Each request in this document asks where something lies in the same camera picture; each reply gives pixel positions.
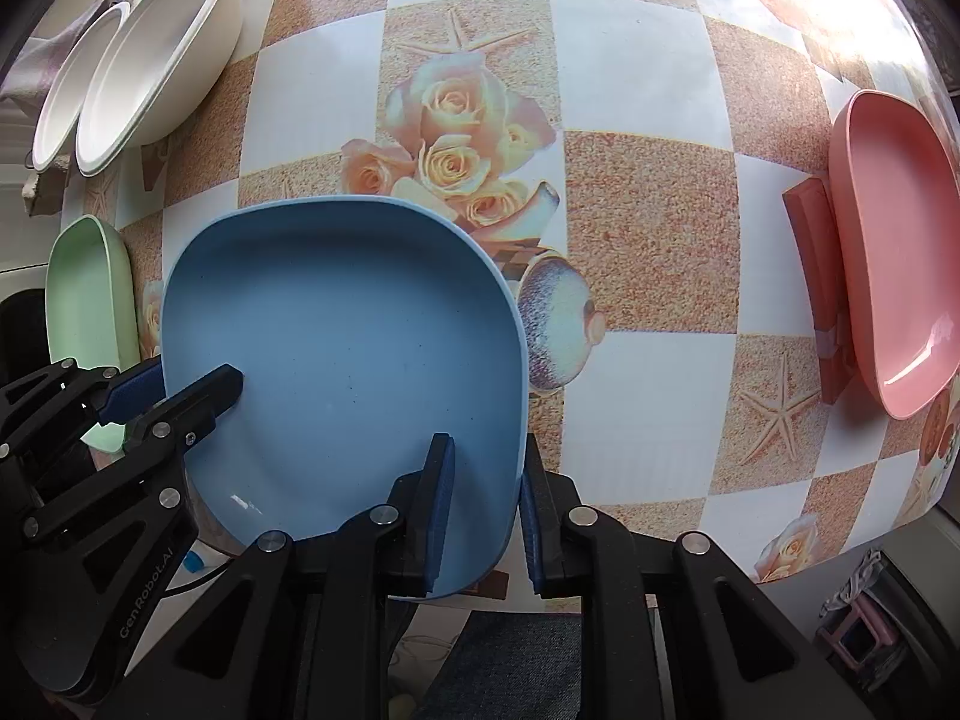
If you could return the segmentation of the pink square plate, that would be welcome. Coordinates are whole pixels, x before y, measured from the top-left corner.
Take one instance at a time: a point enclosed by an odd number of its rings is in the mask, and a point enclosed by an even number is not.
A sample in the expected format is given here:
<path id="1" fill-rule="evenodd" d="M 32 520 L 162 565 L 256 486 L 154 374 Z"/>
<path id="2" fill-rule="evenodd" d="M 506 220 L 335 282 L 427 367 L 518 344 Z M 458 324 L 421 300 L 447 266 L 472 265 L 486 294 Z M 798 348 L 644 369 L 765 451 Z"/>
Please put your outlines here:
<path id="1" fill-rule="evenodd" d="M 928 117 L 877 89 L 833 125 L 828 179 L 859 372 L 893 419 L 958 369 L 958 187 Z"/>

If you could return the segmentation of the blue square plate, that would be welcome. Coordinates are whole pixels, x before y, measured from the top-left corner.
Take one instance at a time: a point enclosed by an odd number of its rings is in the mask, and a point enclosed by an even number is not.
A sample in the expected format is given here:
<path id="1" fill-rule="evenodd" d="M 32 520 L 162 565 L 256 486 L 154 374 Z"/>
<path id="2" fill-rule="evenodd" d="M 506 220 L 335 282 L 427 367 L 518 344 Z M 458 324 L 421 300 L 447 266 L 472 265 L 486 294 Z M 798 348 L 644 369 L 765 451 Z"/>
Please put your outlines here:
<path id="1" fill-rule="evenodd" d="M 511 536 L 527 437 L 527 344 L 490 257 L 448 220 L 377 197 L 264 203 L 210 223 L 161 307 L 169 392 L 217 367 L 242 392 L 185 468 L 229 551 L 267 530 L 333 532 L 455 447 L 441 596 Z"/>

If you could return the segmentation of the pink cloth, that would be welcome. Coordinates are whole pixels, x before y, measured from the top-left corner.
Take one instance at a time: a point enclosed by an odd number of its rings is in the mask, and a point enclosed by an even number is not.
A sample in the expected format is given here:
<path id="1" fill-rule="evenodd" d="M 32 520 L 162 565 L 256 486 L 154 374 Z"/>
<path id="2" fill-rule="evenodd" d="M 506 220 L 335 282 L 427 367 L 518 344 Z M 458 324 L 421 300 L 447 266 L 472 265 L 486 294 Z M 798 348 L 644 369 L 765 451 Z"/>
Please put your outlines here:
<path id="1" fill-rule="evenodd" d="M 99 0 L 55 36 L 29 39 L 2 82 L 3 101 L 10 101 L 36 122 L 53 80 L 76 41 L 99 16 L 119 2 L 127 0 Z"/>

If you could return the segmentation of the washing machine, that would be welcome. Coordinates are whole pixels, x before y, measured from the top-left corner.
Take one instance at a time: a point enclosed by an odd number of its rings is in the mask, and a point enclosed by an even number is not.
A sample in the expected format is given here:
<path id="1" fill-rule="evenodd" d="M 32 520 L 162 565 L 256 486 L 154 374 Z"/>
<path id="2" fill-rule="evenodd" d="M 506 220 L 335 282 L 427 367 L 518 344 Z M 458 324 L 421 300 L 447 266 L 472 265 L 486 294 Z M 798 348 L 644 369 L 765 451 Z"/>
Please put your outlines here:
<path id="1" fill-rule="evenodd" d="M 13 188 L 2 190 L 2 385 L 50 362 L 46 277 L 60 215 L 29 216 Z"/>

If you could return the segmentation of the green square plate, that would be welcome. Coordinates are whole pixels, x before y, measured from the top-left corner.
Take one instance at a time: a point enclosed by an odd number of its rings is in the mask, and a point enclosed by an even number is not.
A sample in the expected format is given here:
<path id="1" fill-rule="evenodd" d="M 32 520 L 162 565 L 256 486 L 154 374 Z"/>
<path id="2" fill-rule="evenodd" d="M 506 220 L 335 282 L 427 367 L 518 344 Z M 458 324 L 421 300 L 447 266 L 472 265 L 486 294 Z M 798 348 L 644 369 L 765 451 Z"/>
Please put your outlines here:
<path id="1" fill-rule="evenodd" d="M 140 359 L 132 266 L 121 234 L 96 216 L 65 227 L 46 275 L 47 348 L 53 362 L 124 372 Z"/>

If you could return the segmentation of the beige cloth bag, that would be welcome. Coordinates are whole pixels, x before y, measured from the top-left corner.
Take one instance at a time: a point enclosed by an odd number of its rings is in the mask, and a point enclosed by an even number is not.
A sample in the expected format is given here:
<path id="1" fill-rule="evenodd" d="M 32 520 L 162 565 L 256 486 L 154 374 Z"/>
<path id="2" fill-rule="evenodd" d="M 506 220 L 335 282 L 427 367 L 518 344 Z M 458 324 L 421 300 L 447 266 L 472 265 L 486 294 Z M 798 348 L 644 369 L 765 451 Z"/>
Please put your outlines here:
<path id="1" fill-rule="evenodd" d="M 25 205 L 26 215 L 31 218 L 59 215 L 64 206 L 68 179 L 70 167 L 59 163 L 44 172 L 29 171 L 21 187 L 21 200 Z"/>

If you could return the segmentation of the pink stool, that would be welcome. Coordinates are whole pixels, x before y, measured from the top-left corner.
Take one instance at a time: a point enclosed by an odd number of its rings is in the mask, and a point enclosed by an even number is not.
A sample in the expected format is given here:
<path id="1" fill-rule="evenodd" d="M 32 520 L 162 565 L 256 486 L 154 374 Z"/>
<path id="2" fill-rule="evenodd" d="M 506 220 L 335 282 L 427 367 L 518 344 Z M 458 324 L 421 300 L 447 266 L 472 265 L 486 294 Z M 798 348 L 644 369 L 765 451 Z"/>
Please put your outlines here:
<path id="1" fill-rule="evenodd" d="M 879 655 L 889 653 L 898 635 L 871 597 L 861 593 L 843 610 L 828 614 L 817 629 L 817 642 L 850 670 L 862 671 Z"/>

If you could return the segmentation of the small white foam bowl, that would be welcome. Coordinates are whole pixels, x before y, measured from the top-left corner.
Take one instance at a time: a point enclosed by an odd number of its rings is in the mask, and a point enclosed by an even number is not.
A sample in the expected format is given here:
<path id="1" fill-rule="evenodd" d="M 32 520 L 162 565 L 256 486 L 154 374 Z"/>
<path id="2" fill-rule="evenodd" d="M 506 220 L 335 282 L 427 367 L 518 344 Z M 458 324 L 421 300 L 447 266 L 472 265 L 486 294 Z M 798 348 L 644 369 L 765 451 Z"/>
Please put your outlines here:
<path id="1" fill-rule="evenodd" d="M 32 167 L 44 172 L 70 151 L 89 85 L 107 46 L 127 21 L 132 7 L 119 2 L 99 15 L 78 37 L 57 71 L 44 99 L 32 140 Z"/>

